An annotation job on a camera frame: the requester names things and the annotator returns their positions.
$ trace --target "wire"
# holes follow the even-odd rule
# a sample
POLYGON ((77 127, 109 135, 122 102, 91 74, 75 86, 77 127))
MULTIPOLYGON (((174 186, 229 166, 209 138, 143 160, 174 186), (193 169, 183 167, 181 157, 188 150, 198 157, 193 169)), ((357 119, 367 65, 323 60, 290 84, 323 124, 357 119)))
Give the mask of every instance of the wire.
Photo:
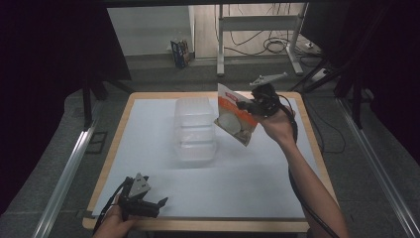
MULTIPOLYGON (((344 138, 344 135, 343 135, 343 133, 339 130, 339 129, 337 129, 336 127, 334 127, 333 125, 331 125, 330 123, 328 123, 325 119, 323 119, 319 114, 318 114, 318 112, 315 110, 315 108, 314 108, 314 106, 312 105, 312 103, 307 99, 307 97, 306 97, 306 95, 305 95, 305 93, 302 93, 302 98, 304 99, 303 100, 303 102, 306 104, 307 103, 307 105, 309 105, 309 107, 313 110, 313 112, 315 113, 315 115, 322 121, 322 122, 324 122, 327 126, 329 126, 330 128, 332 128, 333 130, 335 130, 335 131, 337 131, 338 133, 339 133, 339 135, 340 135, 340 137, 341 137, 341 139, 342 139, 342 141, 343 141, 343 146, 342 146, 342 148, 339 150, 339 151, 325 151, 325 144, 324 144, 324 140, 322 139, 321 141, 322 141, 322 144, 323 144, 323 152, 322 153, 331 153, 331 154, 342 154, 345 150, 346 150, 346 147, 347 147, 347 141, 346 141, 346 139, 344 138)), ((320 137, 322 138, 322 133, 321 133, 321 131, 319 130, 319 128, 318 128, 318 126, 316 125, 316 123, 315 123, 315 121, 313 121, 314 122, 314 125, 315 125, 315 127, 318 129, 318 133, 319 133, 319 135, 320 135, 320 137)))
POLYGON ((128 178, 126 178, 123 183, 121 183, 117 189, 114 191, 114 194, 108 199, 108 202, 105 204, 104 208, 102 209, 101 213, 98 216, 98 219, 96 220, 95 227, 93 228, 93 235, 98 230, 99 226, 102 224, 102 219, 104 218, 106 212, 108 211, 109 207, 112 205, 112 202, 114 201, 115 196, 117 195, 118 191, 126 185, 126 183, 129 182, 128 178))
POLYGON ((324 230, 333 238, 339 238, 339 236, 333 231, 333 229, 331 229, 330 226, 328 226, 327 223, 325 223, 319 216, 318 214, 315 213, 315 211, 312 210, 312 208, 306 203, 305 199, 303 199, 302 195, 300 194, 296 182, 293 178, 293 175, 291 174, 290 169, 288 170, 288 174, 289 174, 289 179, 290 179, 290 184, 291 187, 294 191, 294 193, 296 194, 297 199, 300 201, 300 204, 302 204, 302 206, 308 211, 308 213, 312 216, 312 218, 314 218, 314 220, 322 227, 324 228, 324 230))
MULTIPOLYGON (((282 98, 284 98, 287 103, 288 106, 291 108, 291 104, 289 102, 289 100, 282 96, 282 95, 278 95, 281 96, 282 98)), ((296 121, 294 120, 294 116, 293 113, 290 112, 289 110, 287 110, 287 108, 285 108, 283 105, 280 106, 280 109, 284 111, 284 113, 287 115, 290 124, 292 125, 292 129, 293 129, 293 138, 294 141, 297 142, 297 126, 296 126, 296 121)), ((333 238, 338 238, 339 236, 333 231, 333 229, 331 229, 330 226, 328 226, 327 223, 325 223, 319 216, 318 214, 315 213, 315 211, 312 210, 312 208, 308 205, 308 203, 306 203, 306 200, 302 197, 302 194, 300 193, 299 189, 297 188, 296 182, 293 178, 293 175, 291 173, 290 168, 288 169, 288 175, 289 175, 289 180, 290 180, 290 184, 291 187, 294 191, 294 193, 296 194, 297 199, 300 201, 300 203, 302 204, 302 206, 305 208, 306 211, 308 211, 308 213, 312 216, 312 218, 333 238)))

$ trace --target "white paper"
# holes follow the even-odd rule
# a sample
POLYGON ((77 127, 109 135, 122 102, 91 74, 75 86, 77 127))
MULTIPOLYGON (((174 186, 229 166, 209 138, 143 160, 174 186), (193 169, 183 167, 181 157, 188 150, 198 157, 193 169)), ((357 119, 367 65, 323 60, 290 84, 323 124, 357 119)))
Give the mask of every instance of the white paper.
MULTIPOLYGON (((114 164, 93 210, 94 216, 99 215, 125 177, 133 178, 141 173, 150 177, 152 187, 145 196, 146 201, 156 203, 168 197, 159 216, 304 217, 290 186, 285 156, 261 125, 247 147, 216 127, 214 160, 196 169, 183 164, 172 142, 175 101, 135 101, 114 164)), ((299 128, 297 145, 318 175, 296 102, 289 101, 299 128)), ((210 99, 210 104, 217 112, 217 100, 210 99)))

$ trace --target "white wall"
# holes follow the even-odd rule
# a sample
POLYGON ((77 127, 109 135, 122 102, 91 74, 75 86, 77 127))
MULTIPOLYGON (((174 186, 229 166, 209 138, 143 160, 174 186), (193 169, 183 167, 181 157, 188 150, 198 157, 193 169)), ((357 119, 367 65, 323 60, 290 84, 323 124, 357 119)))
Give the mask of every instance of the white wall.
POLYGON ((124 56, 168 54, 170 40, 185 39, 193 52, 192 7, 109 8, 124 56))

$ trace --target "metal rail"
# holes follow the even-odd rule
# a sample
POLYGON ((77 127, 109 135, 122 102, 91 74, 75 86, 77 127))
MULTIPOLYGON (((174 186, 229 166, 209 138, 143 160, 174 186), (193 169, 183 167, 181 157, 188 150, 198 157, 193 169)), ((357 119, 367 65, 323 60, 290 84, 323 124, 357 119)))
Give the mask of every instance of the metal rail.
POLYGON ((93 108, 93 122, 90 128, 86 131, 82 131, 74 146, 74 149, 70 155, 70 158, 65 165, 64 171, 52 192, 52 197, 44 210, 43 215, 37 225, 37 228, 32 235, 33 238, 46 238, 49 237, 50 232, 55 223, 56 217, 58 216, 59 210, 61 209, 62 203, 67 195, 67 192, 71 186, 74 176, 77 172, 80 161, 86 151, 89 140, 95 130, 97 121, 99 119, 99 113, 102 109, 103 102, 96 101, 93 108))
POLYGON ((391 178, 380 162, 379 157, 374 152, 368 138, 366 137, 363 130, 360 130, 356 123, 353 121, 351 116, 351 109, 345 99, 337 98, 337 103, 342 109, 343 114, 346 117, 347 123, 350 125, 352 132, 354 133, 362 151, 364 152, 367 161, 370 165, 371 170, 376 176, 377 181, 382 187, 386 198, 389 200, 396 216, 399 219, 402 227, 404 228, 409 238, 420 237, 420 230, 417 221, 412 215, 410 209, 404 201, 404 198, 399 193, 398 189, 393 184, 391 178))

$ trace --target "hand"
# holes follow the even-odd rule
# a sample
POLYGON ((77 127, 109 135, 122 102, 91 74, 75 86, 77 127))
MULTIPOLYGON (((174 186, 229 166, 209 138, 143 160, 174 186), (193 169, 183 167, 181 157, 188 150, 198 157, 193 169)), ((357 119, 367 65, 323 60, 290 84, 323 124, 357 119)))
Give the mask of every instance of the hand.
POLYGON ((129 220, 123 221, 123 211, 117 205, 118 197, 118 195, 115 197, 116 205, 108 210, 102 224, 93 235, 94 238, 123 238, 140 219, 140 217, 130 216, 129 220))
MULTIPOLYGON (((287 110, 291 111, 294 116, 294 111, 286 106, 287 110)), ((278 110, 274 115, 269 117, 262 117, 253 115, 254 119, 262 124, 265 132, 280 146, 294 144, 293 129, 286 113, 278 110)))

